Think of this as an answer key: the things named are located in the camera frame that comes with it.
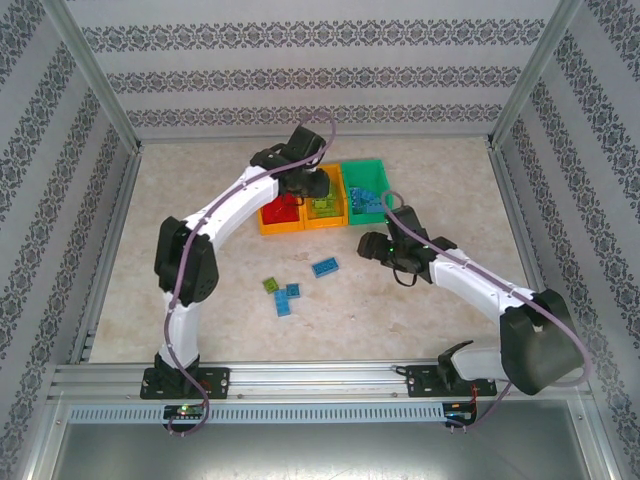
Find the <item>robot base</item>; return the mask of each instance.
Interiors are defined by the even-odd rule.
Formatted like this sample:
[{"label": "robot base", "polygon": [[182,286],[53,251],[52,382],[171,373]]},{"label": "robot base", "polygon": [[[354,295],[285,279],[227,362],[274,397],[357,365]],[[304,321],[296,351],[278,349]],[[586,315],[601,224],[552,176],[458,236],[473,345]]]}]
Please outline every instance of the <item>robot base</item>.
[{"label": "robot base", "polygon": [[[143,400],[177,400],[201,398],[200,392],[187,381],[180,370],[169,366],[160,354],[156,354],[152,368],[144,371],[140,398]],[[224,400],[229,392],[228,368],[200,367],[200,357],[189,367],[187,372],[195,378],[212,400]]]},{"label": "robot base", "polygon": [[495,397],[498,394],[495,382],[484,379],[468,382],[458,378],[447,386],[438,372],[438,365],[396,367],[396,373],[407,379],[407,393],[410,398],[471,396],[474,386],[478,397]]}]

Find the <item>green bin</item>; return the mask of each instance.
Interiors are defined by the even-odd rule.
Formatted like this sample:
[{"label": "green bin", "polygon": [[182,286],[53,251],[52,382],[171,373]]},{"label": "green bin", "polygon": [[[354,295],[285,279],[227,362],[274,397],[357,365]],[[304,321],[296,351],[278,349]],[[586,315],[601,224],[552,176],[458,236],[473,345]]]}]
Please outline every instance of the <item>green bin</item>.
[{"label": "green bin", "polygon": [[[389,190],[389,181],[384,172],[382,160],[362,160],[357,162],[344,162],[340,164],[342,168],[342,179],[344,188],[349,199],[349,225],[362,225],[365,223],[384,222],[384,213],[356,213],[351,203],[351,188],[360,187],[376,193],[378,196],[385,190]],[[393,207],[393,197],[387,196],[386,204]]]}]

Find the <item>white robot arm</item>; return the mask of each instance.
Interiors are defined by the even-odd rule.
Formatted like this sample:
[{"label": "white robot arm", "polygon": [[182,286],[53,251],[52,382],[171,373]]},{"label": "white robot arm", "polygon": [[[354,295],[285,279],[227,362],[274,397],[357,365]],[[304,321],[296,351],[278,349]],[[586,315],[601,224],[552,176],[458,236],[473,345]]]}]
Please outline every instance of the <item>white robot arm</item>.
[{"label": "white robot arm", "polygon": [[[161,383],[170,385],[171,392],[179,393],[184,386],[177,363],[187,371],[198,369],[198,324],[202,302],[218,283],[216,253],[236,228],[277,196],[287,193],[298,197],[327,196],[326,172],[316,169],[316,162],[305,163],[305,159],[318,156],[320,161],[325,145],[322,137],[299,126],[287,144],[256,153],[240,178],[207,206],[182,221],[169,217],[163,222],[154,270],[164,290],[171,344],[163,343],[154,368],[159,376],[166,377],[167,381]],[[193,243],[180,287],[176,288],[189,237]],[[177,290],[179,296],[174,299]]]},{"label": "white robot arm", "polygon": [[[404,205],[393,210],[393,214],[414,234],[429,240],[413,208]],[[379,260],[393,269],[401,285],[413,286],[420,277],[452,291],[484,313],[499,329],[499,347],[478,345],[470,340],[451,347],[438,357],[439,377],[449,389],[459,381],[495,379],[510,381],[522,392],[535,395],[583,366],[583,356],[571,338],[514,295],[517,293],[542,307],[573,331],[569,311],[559,294],[549,289],[536,293],[504,281],[473,262],[446,238],[438,237],[430,242],[453,259],[406,235],[389,218],[387,224],[389,237],[378,232],[363,235],[358,245],[361,257]],[[505,292],[498,288],[469,268],[471,265],[511,290]],[[413,274],[413,283],[402,283],[396,272]]]},{"label": "white robot arm", "polygon": [[[231,185],[222,195],[217,197],[206,207],[193,215],[189,215],[184,222],[185,227],[193,230],[204,214],[228,191],[238,184],[246,183],[247,179],[255,177],[265,171],[262,167],[248,167],[244,173]],[[257,212],[264,205],[272,202],[279,195],[278,180],[270,176],[261,178],[253,182],[247,188],[236,193],[230,200],[224,202],[218,208],[207,223],[200,229],[201,235],[207,235],[209,242],[213,245],[214,257],[224,241],[231,233],[238,228],[247,218]],[[169,309],[169,304],[173,297],[173,291],[164,292],[165,311]],[[169,325],[169,337],[173,345],[173,351],[178,361],[183,366],[191,365],[198,358],[198,324],[200,321],[200,311],[202,301],[191,302],[187,306],[178,302]],[[160,357],[172,368],[177,365],[169,355],[167,344],[164,342],[160,348]]]}]

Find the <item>plastic bin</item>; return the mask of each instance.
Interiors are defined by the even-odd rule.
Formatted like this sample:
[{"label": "plastic bin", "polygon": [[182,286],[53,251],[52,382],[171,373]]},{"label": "plastic bin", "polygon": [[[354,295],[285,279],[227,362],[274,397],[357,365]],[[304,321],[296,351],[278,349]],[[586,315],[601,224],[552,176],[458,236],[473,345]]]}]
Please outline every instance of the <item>plastic bin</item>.
[{"label": "plastic bin", "polygon": [[273,235],[304,230],[302,206],[296,205],[299,202],[299,199],[287,194],[262,207],[258,212],[260,233]]},{"label": "plastic bin", "polygon": [[[362,225],[364,223],[384,222],[384,213],[357,213],[354,211],[349,195],[351,187],[360,187],[365,190],[381,195],[385,190],[389,190],[389,181],[384,171],[382,160],[363,160],[359,162],[345,162],[340,165],[344,189],[349,206],[349,224]],[[393,197],[389,195],[386,200],[389,208],[393,208]]]},{"label": "plastic bin", "polygon": [[323,199],[305,199],[302,208],[305,230],[349,225],[348,197],[344,189],[340,165],[323,164],[318,168],[329,175],[331,193]]}]

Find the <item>blue block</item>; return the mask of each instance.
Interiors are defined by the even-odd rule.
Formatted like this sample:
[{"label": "blue block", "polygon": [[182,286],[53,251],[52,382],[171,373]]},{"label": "blue block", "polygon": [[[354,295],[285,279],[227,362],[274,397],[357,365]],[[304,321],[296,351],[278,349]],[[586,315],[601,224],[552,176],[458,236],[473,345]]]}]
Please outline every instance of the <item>blue block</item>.
[{"label": "blue block", "polygon": [[365,213],[384,213],[381,203],[370,203],[364,207]]},{"label": "blue block", "polygon": [[314,263],[313,265],[311,265],[311,268],[313,269],[313,274],[316,276],[316,278],[320,278],[337,271],[339,267],[336,259],[334,257],[331,257],[322,262]]},{"label": "blue block", "polygon": [[375,192],[372,192],[370,190],[362,190],[360,192],[360,197],[365,203],[371,203],[375,201],[380,202],[380,195],[377,195]]},{"label": "blue block", "polygon": [[286,317],[291,315],[291,308],[289,307],[289,299],[287,298],[286,290],[278,290],[273,293],[273,298],[276,301],[276,311],[279,317]]},{"label": "blue block", "polygon": [[360,198],[361,188],[359,187],[351,187],[349,189],[349,194],[351,195],[351,205],[353,208],[360,208],[362,205],[362,199]]},{"label": "blue block", "polygon": [[297,283],[288,283],[287,298],[300,298],[300,285]]}]

